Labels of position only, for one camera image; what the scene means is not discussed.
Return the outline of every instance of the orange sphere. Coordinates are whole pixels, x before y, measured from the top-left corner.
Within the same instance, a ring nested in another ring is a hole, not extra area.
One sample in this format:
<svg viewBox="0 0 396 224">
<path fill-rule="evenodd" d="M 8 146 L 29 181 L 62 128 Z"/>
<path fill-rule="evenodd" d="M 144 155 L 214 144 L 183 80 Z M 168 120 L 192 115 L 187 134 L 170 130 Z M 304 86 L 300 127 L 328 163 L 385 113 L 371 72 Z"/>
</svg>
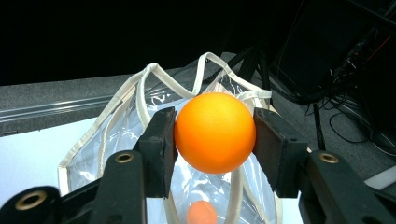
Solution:
<svg viewBox="0 0 396 224">
<path fill-rule="evenodd" d="M 224 174 L 242 165 L 253 150 L 256 128 L 248 108 L 235 97 L 210 92 L 191 99 L 175 123 L 180 155 L 192 167 Z"/>
<path fill-rule="evenodd" d="M 211 203 L 198 201 L 189 207 L 186 221 L 187 224 L 216 224 L 218 214 Z"/>
</svg>

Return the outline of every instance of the transparent bag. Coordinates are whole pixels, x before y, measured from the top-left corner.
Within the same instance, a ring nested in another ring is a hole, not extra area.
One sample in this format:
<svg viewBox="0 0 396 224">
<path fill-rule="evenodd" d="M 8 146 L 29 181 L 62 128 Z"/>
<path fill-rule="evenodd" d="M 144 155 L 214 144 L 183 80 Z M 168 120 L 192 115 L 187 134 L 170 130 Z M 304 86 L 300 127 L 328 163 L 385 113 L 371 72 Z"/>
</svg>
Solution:
<svg viewBox="0 0 396 224">
<path fill-rule="evenodd" d="M 58 169 L 61 194 L 100 178 L 106 160 L 115 152 L 132 149 L 155 112 L 169 106 L 180 111 L 194 96 L 212 91 L 235 96 L 251 114 L 254 107 L 269 108 L 270 91 L 241 79 L 210 52 L 172 76 L 151 63 L 121 86 L 61 161 Z M 148 223 L 186 223 L 189 206 L 200 200 L 215 207 L 218 223 L 282 221 L 281 200 L 271 191 L 253 154 L 239 168 L 222 175 L 200 172 L 179 155 L 169 198 L 147 198 Z"/>
</svg>

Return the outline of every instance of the orange ball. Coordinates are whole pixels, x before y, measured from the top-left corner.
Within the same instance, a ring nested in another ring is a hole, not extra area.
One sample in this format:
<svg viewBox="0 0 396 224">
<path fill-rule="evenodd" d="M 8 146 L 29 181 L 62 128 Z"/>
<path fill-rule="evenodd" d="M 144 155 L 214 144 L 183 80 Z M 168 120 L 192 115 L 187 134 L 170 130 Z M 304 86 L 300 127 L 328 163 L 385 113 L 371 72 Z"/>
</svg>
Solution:
<svg viewBox="0 0 396 224">
<path fill-rule="evenodd" d="M 211 203 L 198 201 L 189 207 L 186 221 L 187 224 L 216 224 L 218 214 Z"/>
<path fill-rule="evenodd" d="M 192 167 L 224 174 L 244 163 L 253 150 L 256 128 L 248 108 L 230 94 L 203 93 L 180 110 L 175 141 Z"/>
</svg>

